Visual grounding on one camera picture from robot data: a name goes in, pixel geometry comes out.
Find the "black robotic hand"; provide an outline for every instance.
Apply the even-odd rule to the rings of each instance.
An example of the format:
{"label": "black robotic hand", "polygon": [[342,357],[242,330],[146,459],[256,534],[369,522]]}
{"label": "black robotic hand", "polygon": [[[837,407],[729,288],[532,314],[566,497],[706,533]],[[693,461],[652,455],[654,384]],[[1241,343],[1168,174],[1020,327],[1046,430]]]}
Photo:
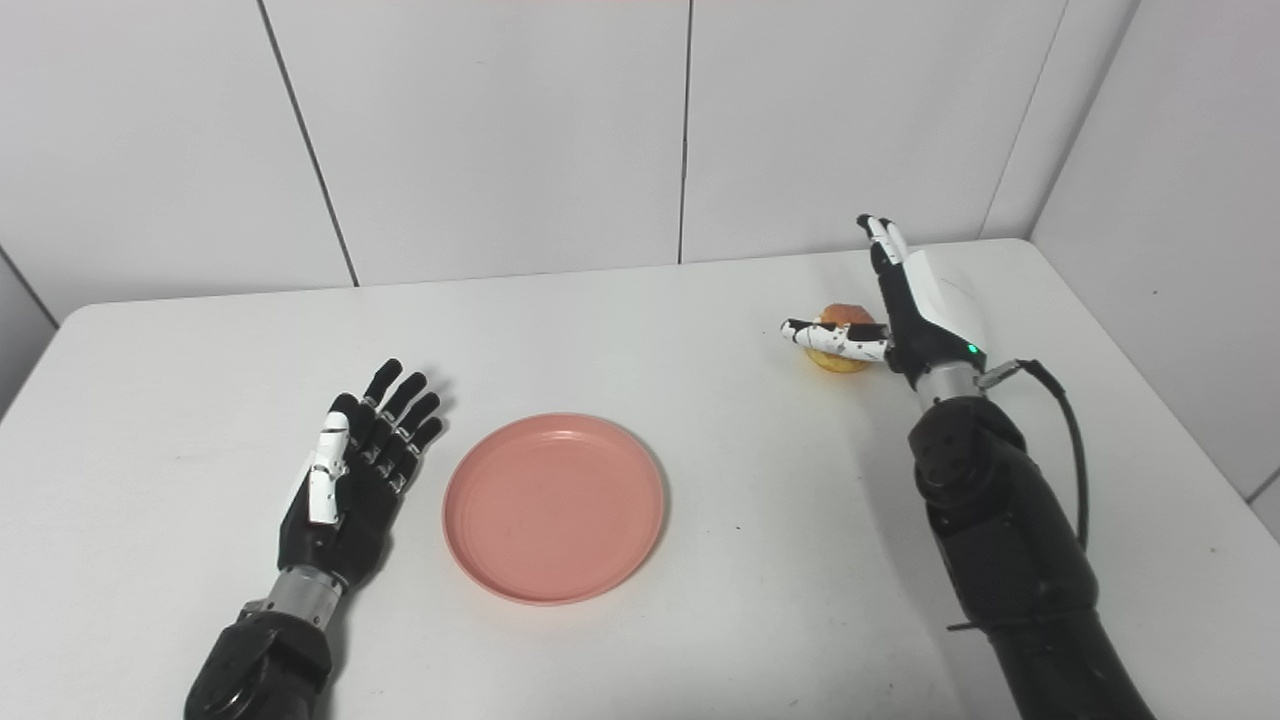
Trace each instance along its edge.
{"label": "black robotic hand", "polygon": [[364,400],[339,395],[280,523],[280,574],[223,629],[187,694],[187,720],[308,720],[333,671],[325,626],[378,568],[399,497],[443,428],[440,398],[388,360]]}
{"label": "black robotic hand", "polygon": [[398,360],[388,360],[374,375],[362,400],[339,395],[332,413],[347,416],[349,437],[342,455],[344,471],[334,483],[337,523],[315,523],[308,512],[308,482],[302,478],[293,503],[280,523],[280,570],[310,566],[335,577],[347,591],[364,583],[378,568],[401,493],[417,469],[422,450],[443,428],[429,416],[440,397],[424,389],[426,378],[413,373],[383,402],[401,374]]}

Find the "white wall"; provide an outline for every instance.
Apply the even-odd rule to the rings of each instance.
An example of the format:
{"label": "white wall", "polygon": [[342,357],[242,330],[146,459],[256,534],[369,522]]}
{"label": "white wall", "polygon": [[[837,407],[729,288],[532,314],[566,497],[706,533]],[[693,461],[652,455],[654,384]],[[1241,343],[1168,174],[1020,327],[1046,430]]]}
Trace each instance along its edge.
{"label": "white wall", "polygon": [[[266,8],[388,283],[826,250],[868,209],[1019,234],[1132,1]],[[351,282],[253,0],[5,4],[0,106],[0,243],[55,318]]]}
{"label": "white wall", "polygon": [[1025,237],[1130,6],[695,3],[684,258]]}
{"label": "white wall", "polygon": [[0,252],[0,418],[52,336],[54,324]]}
{"label": "white wall", "polygon": [[87,302],[349,284],[252,0],[0,4],[0,246]]}
{"label": "white wall", "polygon": [[1033,232],[1242,495],[1280,466],[1277,128],[1280,4],[1142,3]]}
{"label": "white wall", "polygon": [[675,263],[685,0],[268,0],[362,283]]}

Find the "fingertip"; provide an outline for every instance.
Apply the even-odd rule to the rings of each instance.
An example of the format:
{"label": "fingertip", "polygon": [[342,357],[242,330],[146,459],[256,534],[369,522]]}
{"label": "fingertip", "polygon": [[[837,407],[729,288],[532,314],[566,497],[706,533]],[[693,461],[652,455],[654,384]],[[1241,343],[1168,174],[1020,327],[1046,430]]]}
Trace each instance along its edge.
{"label": "fingertip", "polygon": [[344,392],[338,397],[333,398],[333,405],[329,406],[330,413],[342,413],[343,415],[351,418],[351,413],[360,405],[356,396],[349,392]]}
{"label": "fingertip", "polygon": [[422,427],[413,433],[413,438],[410,439],[410,445],[413,447],[415,454],[421,454],[422,450],[430,445],[440,432],[444,430],[444,421],[439,418],[428,418]]}

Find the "black cable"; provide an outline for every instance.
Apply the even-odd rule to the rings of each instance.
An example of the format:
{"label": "black cable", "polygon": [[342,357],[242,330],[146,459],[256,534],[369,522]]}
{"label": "black cable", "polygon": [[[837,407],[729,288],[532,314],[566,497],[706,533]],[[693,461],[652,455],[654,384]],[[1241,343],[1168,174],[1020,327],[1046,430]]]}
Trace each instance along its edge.
{"label": "black cable", "polygon": [[1075,420],[1075,411],[1066,400],[1066,389],[1062,388],[1062,383],[1057,382],[1057,378],[1039,360],[1018,360],[1018,366],[1039,380],[1062,409],[1066,432],[1071,436],[1071,455],[1075,459],[1075,539],[1084,550],[1089,544],[1089,473],[1084,464],[1084,438],[1080,437],[1080,424]]}

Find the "wall seam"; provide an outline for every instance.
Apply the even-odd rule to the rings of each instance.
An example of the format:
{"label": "wall seam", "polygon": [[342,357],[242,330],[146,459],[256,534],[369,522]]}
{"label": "wall seam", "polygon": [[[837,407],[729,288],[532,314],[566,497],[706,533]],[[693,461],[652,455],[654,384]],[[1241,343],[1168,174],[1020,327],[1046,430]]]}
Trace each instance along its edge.
{"label": "wall seam", "polygon": [[298,105],[298,96],[293,91],[293,81],[289,79],[289,70],[284,67],[284,54],[280,53],[280,44],[275,38],[275,28],[271,26],[271,18],[266,13],[266,3],[264,0],[257,0],[257,10],[262,15],[262,26],[266,28],[266,38],[271,44],[271,54],[275,55],[275,67],[280,70],[280,79],[284,81],[284,91],[289,95],[289,105],[293,108],[293,119],[298,123],[298,131],[302,133],[302,142],[307,147],[307,156],[311,159],[311,169],[316,174],[316,182],[320,183],[320,195],[324,197],[325,209],[329,211],[329,223],[333,225],[333,232],[338,237],[338,247],[342,250],[342,259],[347,263],[347,274],[351,277],[352,287],[360,287],[360,277],[356,275],[356,265],[351,260],[351,251],[347,250],[347,238],[342,234],[342,225],[338,223],[338,213],[333,206],[333,197],[329,195],[329,183],[324,179],[324,173],[320,170],[320,158],[316,155],[315,145],[311,143],[311,133],[307,131],[307,123],[302,118],[302,106]]}
{"label": "wall seam", "polygon": [[685,188],[689,178],[689,81],[694,67],[694,0],[689,0],[685,31],[685,120],[680,141],[680,231],[676,237],[676,264],[685,263]]}
{"label": "wall seam", "polygon": [[1014,141],[1009,143],[1009,154],[1005,155],[1005,167],[1000,169],[1000,177],[996,178],[996,187],[991,191],[991,201],[987,202],[987,211],[982,215],[982,224],[978,227],[978,237],[986,237],[987,234],[987,222],[991,219],[991,209],[996,206],[996,197],[1000,197],[1000,186],[1005,183],[1005,173],[1009,172],[1009,164],[1014,159],[1014,150],[1018,149],[1018,138],[1023,136],[1023,127],[1027,124],[1027,115],[1032,110],[1032,102],[1036,101],[1036,91],[1039,90],[1041,78],[1044,77],[1044,68],[1048,65],[1050,55],[1053,54],[1053,45],[1057,44],[1057,33],[1062,29],[1062,19],[1066,17],[1066,9],[1070,5],[1071,0],[1062,1],[1062,10],[1057,14],[1057,23],[1053,26],[1053,35],[1048,38],[1048,47],[1044,49],[1044,56],[1041,58],[1039,70],[1036,73],[1036,85],[1032,86],[1030,94],[1027,95],[1027,105],[1023,106],[1023,117],[1018,120],[1018,131],[1014,132]]}
{"label": "wall seam", "polygon": [[18,264],[13,261],[13,258],[9,256],[9,252],[5,251],[3,245],[0,245],[0,263],[4,263],[5,265],[9,266],[9,270],[13,273],[13,277],[18,278],[18,283],[22,284],[22,288],[27,291],[27,295],[31,297],[31,301],[36,304],[36,307],[40,307],[40,311],[44,313],[45,319],[54,325],[54,329],[60,328],[61,324],[54,318],[54,314],[49,311],[49,306],[45,305],[45,301],[40,297],[40,293],[36,292],[36,288],[32,287],[31,283],[27,281],[27,275],[22,274],[22,270],[18,269]]}

